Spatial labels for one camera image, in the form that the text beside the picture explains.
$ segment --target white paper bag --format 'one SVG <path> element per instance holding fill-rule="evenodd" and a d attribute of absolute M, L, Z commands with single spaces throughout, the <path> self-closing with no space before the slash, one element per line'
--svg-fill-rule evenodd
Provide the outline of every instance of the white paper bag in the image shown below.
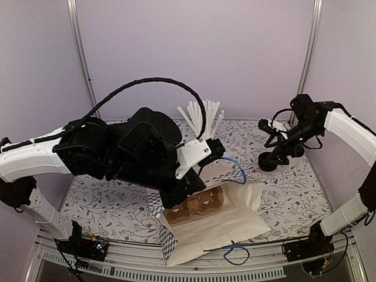
<path fill-rule="evenodd" d="M 161 223 L 159 237 L 168 267 L 204 255 L 216 249 L 258 236 L 270 230 L 256 211 L 260 207 L 264 183 L 248 181 L 245 185 L 224 182 L 237 172 L 227 166 L 206 168 L 201 178 L 209 190 L 218 185 L 223 190 L 223 207 L 215 214 L 193 214 L 188 220 L 170 226 L 163 215 L 157 191 L 148 189 L 148 207 Z"/>

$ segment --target blue cable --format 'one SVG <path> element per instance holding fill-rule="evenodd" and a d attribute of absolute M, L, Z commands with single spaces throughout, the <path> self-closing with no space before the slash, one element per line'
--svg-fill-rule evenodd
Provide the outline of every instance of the blue cable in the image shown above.
<path fill-rule="evenodd" d="M 226 260 L 228 263 L 231 263 L 232 265 L 234 266 L 242 266 L 244 263 L 246 263 L 248 261 L 248 259 L 251 257 L 249 251 L 243 247 L 243 246 L 237 246 L 235 245 L 235 242 L 232 240 L 231 241 L 232 243 L 232 246 L 226 246 L 226 247 L 222 247 L 222 248 L 217 248 L 217 249 L 212 249 L 212 250 L 205 250 L 205 251 L 218 251 L 218 250 L 228 250 L 224 255 L 223 255 L 223 258 L 224 260 Z M 232 262 L 231 260 L 229 260 L 227 258 L 227 256 L 235 249 L 238 249 L 238 250 L 243 250 L 243 251 L 246 251 L 247 252 L 247 257 L 246 259 L 242 262 L 242 263 L 234 263 Z"/>
<path fill-rule="evenodd" d="M 241 167 L 240 163 L 237 161 L 237 160 L 234 160 L 230 157 L 222 157 L 221 158 L 222 160 L 228 160 L 229 162 L 233 162 L 235 163 L 235 165 L 237 165 L 237 167 L 241 170 L 241 173 L 243 174 L 243 177 L 244 177 L 244 181 L 243 182 L 239 182 L 239 181 L 236 181 L 236 180 L 232 180 L 232 179 L 227 179 L 228 182 L 233 182 L 233 183 L 236 183 L 236 184 L 246 184 L 247 183 L 247 174 L 246 172 L 244 171 L 244 169 Z"/>

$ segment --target blue checkered paper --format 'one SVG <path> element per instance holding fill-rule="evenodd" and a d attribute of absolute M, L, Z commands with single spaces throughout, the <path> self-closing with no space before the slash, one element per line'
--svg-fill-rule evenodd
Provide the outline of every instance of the blue checkered paper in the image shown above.
<path fill-rule="evenodd" d="M 162 245 L 163 257 L 167 261 L 175 250 L 177 239 L 170 230 L 163 225 L 160 225 L 159 227 L 159 239 L 160 244 Z"/>
<path fill-rule="evenodd" d="M 162 200 L 158 191 L 152 189 L 147 190 L 147 207 L 151 214 L 156 218 L 160 217 L 163 213 L 165 208 L 162 205 Z"/>

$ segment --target white plastic straw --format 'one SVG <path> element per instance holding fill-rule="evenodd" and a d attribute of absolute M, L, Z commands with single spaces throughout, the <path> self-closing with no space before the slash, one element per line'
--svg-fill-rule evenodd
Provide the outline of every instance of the white plastic straw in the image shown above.
<path fill-rule="evenodd" d="M 216 120 L 216 115 L 220 106 L 220 102 L 213 102 L 210 100 L 203 101 L 204 108 L 205 108 L 205 117 L 206 117 L 206 125 L 205 131 L 203 134 L 204 139 L 214 138 L 216 131 L 219 127 L 219 124 L 224 118 L 224 110 L 218 115 L 216 124 L 214 125 L 214 121 Z M 188 115 L 184 112 L 182 107 L 177 107 L 178 111 L 182 114 L 183 118 L 187 121 L 188 125 L 194 131 L 194 134 L 198 136 L 202 129 L 202 122 L 203 117 L 201 113 L 201 108 L 197 102 L 190 101 L 187 105 Z"/>

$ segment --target lavender backdrop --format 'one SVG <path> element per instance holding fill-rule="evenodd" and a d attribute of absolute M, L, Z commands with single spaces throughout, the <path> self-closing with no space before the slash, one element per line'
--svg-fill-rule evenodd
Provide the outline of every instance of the lavender backdrop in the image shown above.
<path fill-rule="evenodd" d="M 324 1 L 307 90 L 314 100 L 342 103 L 376 130 L 376 2 Z M 339 138 L 328 133 L 324 147 L 309 152 L 313 168 L 333 208 L 349 200 L 370 171 Z M 354 228 L 369 281 L 376 281 L 376 225 Z"/>
<path fill-rule="evenodd" d="M 66 1 L 1 1 L 0 133 L 19 142 L 48 133 L 89 110 Z M 57 206 L 70 177 L 38 177 Z M 39 227 L 0 203 L 0 281 L 25 281 Z"/>
<path fill-rule="evenodd" d="M 185 82 L 219 100 L 227 118 L 272 116 L 294 97 L 313 1 L 78 1 L 97 99 L 149 76 Z M 176 86 L 136 86 L 103 107 L 125 119 L 141 106 L 180 117 L 193 98 Z"/>

